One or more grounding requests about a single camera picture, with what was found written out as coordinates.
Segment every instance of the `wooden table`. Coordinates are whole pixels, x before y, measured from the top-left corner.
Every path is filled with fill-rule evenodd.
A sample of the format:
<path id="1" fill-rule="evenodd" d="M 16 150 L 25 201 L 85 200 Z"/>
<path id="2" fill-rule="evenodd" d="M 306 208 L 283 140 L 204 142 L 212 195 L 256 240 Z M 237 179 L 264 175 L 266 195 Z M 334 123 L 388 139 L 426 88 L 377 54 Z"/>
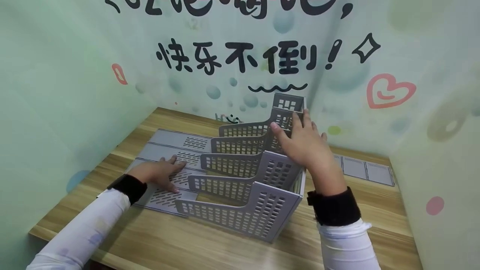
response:
<path id="1" fill-rule="evenodd" d="M 120 176 L 157 128 L 218 136 L 222 122 L 156 109 L 29 232 L 51 240 Z M 391 166 L 387 158 L 333 148 L 340 155 Z M 369 236 L 383 270 L 421 269 L 398 187 L 346 176 L 373 227 Z M 310 175 L 306 191 L 313 190 Z M 132 207 L 92 259 L 116 269 L 324 269 L 313 209 L 304 199 L 279 238 L 268 244 L 195 219 Z"/>

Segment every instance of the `hand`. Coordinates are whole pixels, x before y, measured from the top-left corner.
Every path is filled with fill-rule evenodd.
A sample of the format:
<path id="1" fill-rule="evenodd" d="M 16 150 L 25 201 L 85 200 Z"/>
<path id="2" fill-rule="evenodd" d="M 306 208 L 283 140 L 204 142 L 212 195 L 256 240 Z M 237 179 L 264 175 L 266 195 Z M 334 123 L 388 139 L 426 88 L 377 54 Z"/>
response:
<path id="1" fill-rule="evenodd" d="M 143 162 L 131 168 L 127 173 L 143 183 L 155 183 L 160 189 L 178 193 L 177 187 L 168 178 L 171 174 L 180 172 L 187 164 L 186 161 L 175 164 L 177 156 L 169 160 L 161 158 L 158 162 Z"/>
<path id="2" fill-rule="evenodd" d="M 317 193 L 332 196 L 346 191 L 347 183 L 327 144 L 327 134 L 318 133 L 317 125 L 310 119 L 308 109 L 303 111 L 303 126 L 295 112 L 292 117 L 291 138 L 277 123 L 270 124 L 285 154 L 308 169 Z"/>

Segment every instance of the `white sleeve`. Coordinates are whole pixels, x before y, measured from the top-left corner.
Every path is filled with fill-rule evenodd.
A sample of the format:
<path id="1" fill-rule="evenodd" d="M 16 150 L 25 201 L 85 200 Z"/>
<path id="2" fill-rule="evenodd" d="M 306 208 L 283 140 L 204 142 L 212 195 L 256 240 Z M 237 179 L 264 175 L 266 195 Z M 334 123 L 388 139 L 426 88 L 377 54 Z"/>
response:
<path id="1" fill-rule="evenodd" d="M 81 270 L 129 207 L 125 194 L 105 191 L 35 256 L 27 270 Z"/>
<path id="2" fill-rule="evenodd" d="M 325 270 L 379 270 L 377 257 L 361 219 L 348 226 L 330 227 L 317 223 L 322 241 Z"/>

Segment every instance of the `pink dot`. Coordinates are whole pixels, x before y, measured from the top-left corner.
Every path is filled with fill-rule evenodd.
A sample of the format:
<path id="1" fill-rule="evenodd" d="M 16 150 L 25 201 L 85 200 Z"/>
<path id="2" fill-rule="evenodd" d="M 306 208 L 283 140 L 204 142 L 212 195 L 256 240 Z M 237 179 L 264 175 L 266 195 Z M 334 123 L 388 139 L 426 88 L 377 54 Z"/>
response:
<path id="1" fill-rule="evenodd" d="M 435 196 L 427 203 L 427 213 L 429 215 L 438 215 L 444 209 L 445 202 L 441 197 Z"/>

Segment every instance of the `red heart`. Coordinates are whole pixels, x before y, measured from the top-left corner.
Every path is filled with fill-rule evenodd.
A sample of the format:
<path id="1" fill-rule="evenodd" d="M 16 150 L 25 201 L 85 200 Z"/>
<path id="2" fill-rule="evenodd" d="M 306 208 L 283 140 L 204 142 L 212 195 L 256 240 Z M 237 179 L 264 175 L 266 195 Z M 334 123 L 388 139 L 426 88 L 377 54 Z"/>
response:
<path id="1" fill-rule="evenodd" d="M 375 101 L 373 101 L 373 85 L 380 79 L 386 79 L 388 81 L 387 91 L 394 91 L 399 88 L 405 87 L 406 89 L 408 89 L 408 93 L 403 98 L 397 101 L 376 104 Z M 378 74 L 375 77 L 373 77 L 368 82 L 368 85 L 367 85 L 368 106 L 371 109 L 383 109 L 383 108 L 395 107 L 407 101 L 408 99 L 410 99 L 413 96 L 413 94 L 415 94 L 415 91 L 417 91 L 417 86 L 414 85 L 413 83 L 409 83 L 409 82 L 397 83 L 395 77 L 391 74 L 388 74 L 388 73 Z M 384 96 L 381 91 L 377 91 L 377 97 L 380 99 L 386 100 L 386 99 L 394 99 L 395 95 Z"/>
<path id="2" fill-rule="evenodd" d="M 117 80 L 119 83 L 123 85 L 127 85 L 127 80 L 125 79 L 125 75 L 123 74 L 123 69 L 119 64 L 113 64 L 112 65 L 113 73 L 115 73 L 115 76 L 117 77 Z"/>

